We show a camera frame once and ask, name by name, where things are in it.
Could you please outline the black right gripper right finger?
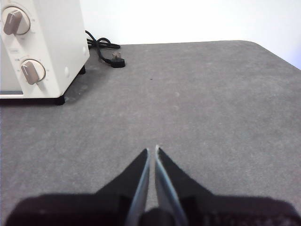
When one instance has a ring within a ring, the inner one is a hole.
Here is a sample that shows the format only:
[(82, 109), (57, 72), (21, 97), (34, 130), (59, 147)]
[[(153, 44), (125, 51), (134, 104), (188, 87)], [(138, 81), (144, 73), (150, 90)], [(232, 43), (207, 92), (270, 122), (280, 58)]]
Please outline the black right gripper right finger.
[(178, 226), (299, 226), (295, 207), (258, 196), (217, 195), (186, 174), (160, 148), (155, 151), (159, 207)]

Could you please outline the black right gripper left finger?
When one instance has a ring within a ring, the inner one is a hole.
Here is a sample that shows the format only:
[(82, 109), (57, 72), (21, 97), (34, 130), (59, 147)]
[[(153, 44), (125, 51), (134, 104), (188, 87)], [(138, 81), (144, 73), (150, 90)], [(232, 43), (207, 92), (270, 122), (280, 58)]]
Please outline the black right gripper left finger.
[(142, 150), (95, 193), (42, 194), (21, 200), (7, 226), (136, 226), (145, 210), (150, 154)]

